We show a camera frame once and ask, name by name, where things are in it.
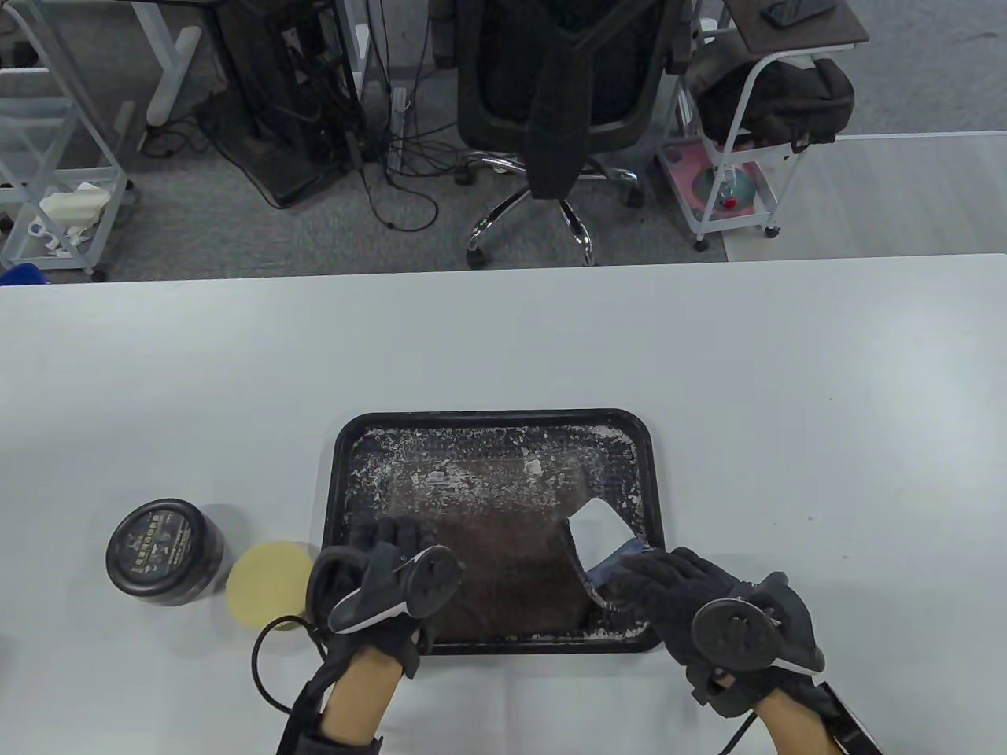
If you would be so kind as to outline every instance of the black backpack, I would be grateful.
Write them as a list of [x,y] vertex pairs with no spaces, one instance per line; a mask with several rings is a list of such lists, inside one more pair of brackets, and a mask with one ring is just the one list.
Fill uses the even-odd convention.
[[[715,48],[726,39],[729,37],[718,38],[706,46]],[[710,52],[718,54],[716,49]],[[717,67],[722,69],[732,54],[736,54],[736,49],[730,46],[721,49],[719,65],[707,66],[705,81],[700,74],[699,81],[690,83],[703,131],[718,144],[727,141],[741,90],[755,65],[755,60],[748,59],[722,76],[714,72]],[[711,72],[715,81],[711,81]],[[846,128],[853,115],[853,85],[832,59],[815,59],[814,67],[776,60],[766,65],[755,80],[741,126],[751,132],[747,141],[755,146],[789,143],[795,152],[801,152],[809,144],[836,141],[836,135]]]

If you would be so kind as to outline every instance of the hand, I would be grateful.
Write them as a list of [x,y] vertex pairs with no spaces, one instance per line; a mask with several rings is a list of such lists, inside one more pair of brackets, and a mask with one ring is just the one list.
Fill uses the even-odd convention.
[[[613,602],[650,621],[682,665],[711,665],[693,642],[693,619],[710,601],[726,598],[739,581],[688,548],[632,556],[623,567],[623,572],[609,583]],[[731,689],[735,700],[744,701],[743,708],[751,708],[774,690],[782,690],[823,717],[836,715],[829,695],[803,673],[776,666],[747,672],[720,670],[728,671],[730,676],[717,675],[713,681]]]
[[[396,518],[386,516],[353,526],[347,545],[368,553],[378,543],[395,546],[403,559],[408,560],[420,551],[435,545],[436,536],[432,527],[421,524],[415,519],[405,516]],[[324,617],[328,616],[336,603],[361,586],[363,576],[361,570],[341,562],[321,571],[318,579],[312,581],[311,594],[308,596],[314,622],[325,637],[330,653],[340,649],[346,651],[349,647],[371,645],[403,661],[404,667],[412,675],[415,664],[409,660],[415,656],[415,649],[404,654],[403,648],[415,646],[422,629],[421,622],[412,616],[400,614],[350,635],[332,634],[327,630]]]
[[651,622],[679,663],[701,658],[692,640],[692,621],[711,600],[725,598],[738,580],[688,548],[651,551],[623,562],[611,581],[613,602]]

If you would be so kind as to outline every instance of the label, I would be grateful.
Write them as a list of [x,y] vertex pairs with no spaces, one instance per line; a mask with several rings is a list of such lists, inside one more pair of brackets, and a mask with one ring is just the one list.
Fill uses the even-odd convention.
[[192,525],[177,511],[149,511],[122,536],[119,566],[134,582],[159,582],[181,565],[192,547]]

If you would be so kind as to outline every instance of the sponge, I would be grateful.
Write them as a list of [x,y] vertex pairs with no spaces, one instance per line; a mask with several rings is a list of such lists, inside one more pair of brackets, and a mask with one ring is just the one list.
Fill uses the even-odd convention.
[[228,577],[228,608],[235,621],[259,631],[280,616],[304,613],[311,566],[311,558],[295,543],[266,543],[250,550]]

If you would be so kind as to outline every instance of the chair base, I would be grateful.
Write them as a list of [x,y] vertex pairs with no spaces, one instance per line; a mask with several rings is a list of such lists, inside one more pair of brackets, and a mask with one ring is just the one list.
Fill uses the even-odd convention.
[[[454,182],[459,186],[468,186],[474,180],[473,170],[479,166],[493,168],[497,172],[515,173],[517,175],[528,175],[525,164],[517,155],[495,154],[492,152],[472,152],[465,156],[464,163],[458,167],[454,174]],[[578,180],[581,181],[613,181],[628,187],[625,203],[634,208],[643,206],[643,188],[639,178],[631,170],[625,168],[610,168],[602,166],[596,160],[589,160],[581,171]],[[479,247],[480,240],[483,240],[489,229],[496,223],[503,215],[514,209],[530,195],[528,185],[522,186],[503,201],[492,207],[484,214],[479,221],[472,226],[468,235],[468,243],[465,245],[465,260],[472,270],[481,270],[491,261],[491,258]],[[573,236],[577,247],[580,249],[583,264],[586,267],[596,266],[598,263],[594,258],[594,246],[591,243],[591,236],[587,233],[584,223],[574,212],[570,202],[566,199],[558,199],[557,204],[563,221]]]

